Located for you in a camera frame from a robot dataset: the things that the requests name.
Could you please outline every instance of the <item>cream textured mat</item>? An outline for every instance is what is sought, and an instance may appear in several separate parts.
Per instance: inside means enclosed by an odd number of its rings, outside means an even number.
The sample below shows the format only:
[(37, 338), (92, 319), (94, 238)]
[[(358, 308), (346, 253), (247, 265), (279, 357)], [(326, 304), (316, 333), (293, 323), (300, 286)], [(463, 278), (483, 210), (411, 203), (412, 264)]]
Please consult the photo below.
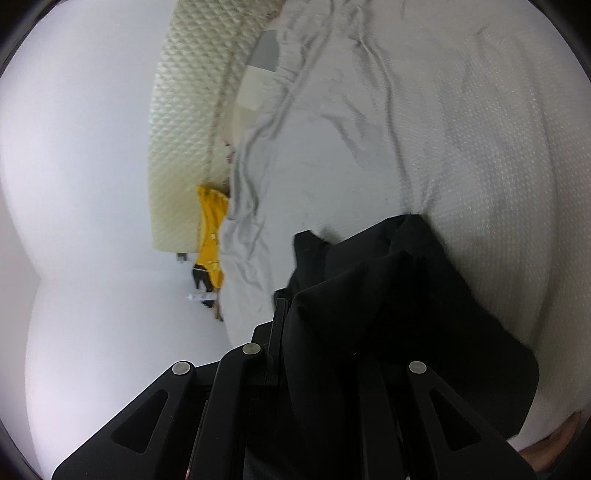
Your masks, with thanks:
[(195, 188), (227, 189), (223, 112), (248, 57), (283, 0), (180, 0), (154, 80), (148, 193), (154, 248), (194, 252)]

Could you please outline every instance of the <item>black garment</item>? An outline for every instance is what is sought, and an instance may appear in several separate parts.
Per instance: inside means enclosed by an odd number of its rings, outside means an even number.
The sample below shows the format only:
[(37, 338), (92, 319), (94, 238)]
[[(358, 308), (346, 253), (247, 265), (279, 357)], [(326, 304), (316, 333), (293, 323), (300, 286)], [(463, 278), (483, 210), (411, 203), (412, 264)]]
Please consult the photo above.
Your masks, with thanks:
[[(294, 248), (297, 268), (279, 292), (292, 301), (282, 343), (290, 414), (282, 418), (301, 439), (294, 468), (306, 470), (303, 478), (348, 477), (345, 389), (354, 380), (345, 367), (367, 352), (383, 364), (423, 361), (505, 438), (519, 432), (538, 382), (534, 355), (477, 304), (419, 216), (385, 220), (337, 245), (303, 232)], [(250, 455), (272, 462), (285, 438), (280, 423), (263, 435), (272, 449), (263, 454), (263, 440), (254, 440)]]

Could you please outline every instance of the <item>yellow cloth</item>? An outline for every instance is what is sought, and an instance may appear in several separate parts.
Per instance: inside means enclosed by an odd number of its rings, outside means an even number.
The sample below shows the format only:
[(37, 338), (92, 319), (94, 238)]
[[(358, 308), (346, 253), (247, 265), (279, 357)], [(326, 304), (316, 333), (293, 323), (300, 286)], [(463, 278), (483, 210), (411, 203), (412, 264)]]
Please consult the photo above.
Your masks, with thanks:
[(214, 288), (221, 288), (223, 272), (217, 253), (217, 233), (228, 211), (228, 197), (203, 185), (197, 187), (197, 196), (201, 203), (201, 239), (197, 263), (207, 269)]

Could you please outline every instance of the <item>wrinkled gray cloth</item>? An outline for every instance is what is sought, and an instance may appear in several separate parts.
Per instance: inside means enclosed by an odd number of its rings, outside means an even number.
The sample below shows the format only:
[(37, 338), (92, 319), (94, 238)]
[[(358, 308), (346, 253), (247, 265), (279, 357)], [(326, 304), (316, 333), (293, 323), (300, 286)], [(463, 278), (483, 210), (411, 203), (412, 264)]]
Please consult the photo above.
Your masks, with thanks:
[(238, 149), (220, 234), (233, 343), (272, 318), (292, 237), (418, 213), (533, 348), (512, 445), (591, 398), (591, 85), (527, 0), (288, 0), (277, 87)]

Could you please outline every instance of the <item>white backdrop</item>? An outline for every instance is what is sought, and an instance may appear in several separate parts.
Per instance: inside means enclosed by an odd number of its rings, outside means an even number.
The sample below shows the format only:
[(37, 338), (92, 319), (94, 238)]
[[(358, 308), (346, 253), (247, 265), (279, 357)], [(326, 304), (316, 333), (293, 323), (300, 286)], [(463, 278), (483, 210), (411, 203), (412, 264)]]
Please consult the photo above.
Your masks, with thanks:
[(25, 351), (39, 281), (0, 192), (0, 419), (35, 469), (39, 465), (27, 420)]
[[(2, 385), (0, 415), (47, 479), (173, 362), (205, 364), (230, 348), (223, 324), (184, 298), (190, 266), (151, 247), (148, 112), (175, 4), (69, 0), (0, 79), (0, 178), (41, 277), (26, 364), (31, 267), (28, 306), (3, 320), (2, 338), (11, 328), (22, 340), (12, 356), (21, 388), (7, 399)], [(23, 412), (12, 425), (24, 371), (29, 425)]]

